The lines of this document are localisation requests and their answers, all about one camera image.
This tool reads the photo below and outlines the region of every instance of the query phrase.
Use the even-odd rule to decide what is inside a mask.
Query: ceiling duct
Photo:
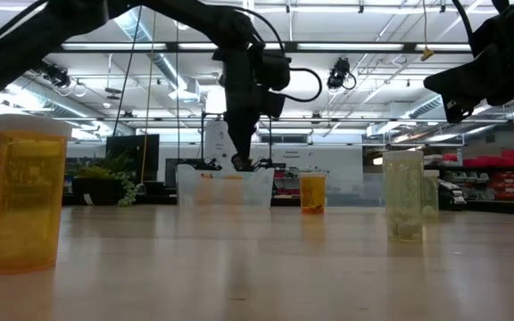
[[[444,100],[440,95],[434,95],[431,98],[427,98],[423,103],[416,103],[417,107],[410,110],[409,117],[411,119],[416,119],[419,116],[430,112],[438,107],[444,107]]]
[[[45,109],[48,109],[48,111],[37,111],[35,112],[35,114],[44,113],[46,116],[52,118],[67,117],[67,115],[69,115],[68,117],[73,118],[104,117],[104,115],[100,112],[95,111],[89,107],[86,107],[85,105],[82,105],[80,103],[77,103],[68,97],[60,96],[54,90],[42,86],[37,82],[32,81],[31,79],[28,79],[26,77],[19,77],[15,81],[13,81],[12,84],[16,85],[19,88],[22,88],[22,90],[28,91],[45,104]],[[81,125],[90,124],[96,127],[100,127],[104,132],[110,131],[110,134],[112,133],[112,126],[109,126],[107,123],[105,124],[102,121],[80,121],[79,123]],[[118,132],[123,135],[135,134],[134,129],[124,124],[119,124]]]
[[[124,32],[124,34],[132,41],[136,42],[153,42],[152,36],[145,28],[145,26],[138,20],[137,10],[134,8],[120,17],[116,18],[116,24]],[[195,86],[192,88],[181,76],[179,76],[176,68],[172,66],[168,58],[161,53],[147,53],[146,56],[153,61],[154,66],[164,75],[174,90],[183,91],[184,94],[179,96],[179,99],[191,100],[191,97],[195,95],[199,101],[199,94],[195,91]]]
[[[442,115],[438,115],[438,118],[445,118],[443,114],[444,101],[442,100],[442,96],[433,94],[431,96],[425,97],[423,99],[415,102],[409,111],[406,111],[402,116],[398,118],[398,121],[388,121],[386,123],[379,123],[376,125],[371,125],[367,128],[368,136],[376,136],[382,135],[385,133],[398,128],[401,125],[407,125],[410,123],[410,119],[416,119],[420,116],[427,114],[431,111],[436,110],[438,107],[442,107],[441,112]]]

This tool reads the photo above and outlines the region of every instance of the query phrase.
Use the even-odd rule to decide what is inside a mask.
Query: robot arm
[[[290,59],[264,53],[250,19],[234,7],[196,0],[49,0],[44,10],[0,39],[0,91],[69,38],[139,5],[203,32],[218,46],[213,59],[224,63],[229,134],[247,162],[260,114],[278,117],[282,111],[285,97],[269,89],[288,86]]]

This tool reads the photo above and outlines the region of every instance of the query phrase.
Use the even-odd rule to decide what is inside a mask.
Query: wooden table
[[[0,320],[514,320],[514,215],[72,208],[57,266],[0,276]]]

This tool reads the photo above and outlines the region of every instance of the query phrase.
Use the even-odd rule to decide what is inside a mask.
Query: wall
[[[514,128],[512,125],[499,126],[495,135],[494,143],[487,143],[485,135],[473,136],[466,140],[468,146],[463,148],[463,158],[470,159],[477,156],[499,156],[502,151],[514,150]]]
[[[67,157],[104,157],[104,146],[70,144]],[[258,145],[252,148],[252,158],[269,157],[269,147]],[[164,181],[166,159],[178,157],[177,145],[161,145],[159,155],[158,180]],[[180,158],[200,157],[199,145],[182,145]],[[300,169],[324,169],[331,176],[342,180],[362,180],[362,148],[352,146],[273,146],[273,161],[286,163],[288,167]]]

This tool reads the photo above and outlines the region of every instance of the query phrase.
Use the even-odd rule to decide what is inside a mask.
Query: clear plastic container
[[[422,241],[423,158],[423,152],[384,154],[385,214],[390,241]]]
[[[71,127],[0,116],[0,274],[54,266]]]
[[[274,169],[228,172],[178,165],[178,203],[180,207],[237,205],[269,209],[274,176]]]
[[[324,214],[327,201],[327,176],[323,173],[301,173],[301,213]]]
[[[439,220],[438,182],[439,170],[424,170],[421,209],[425,220]]]

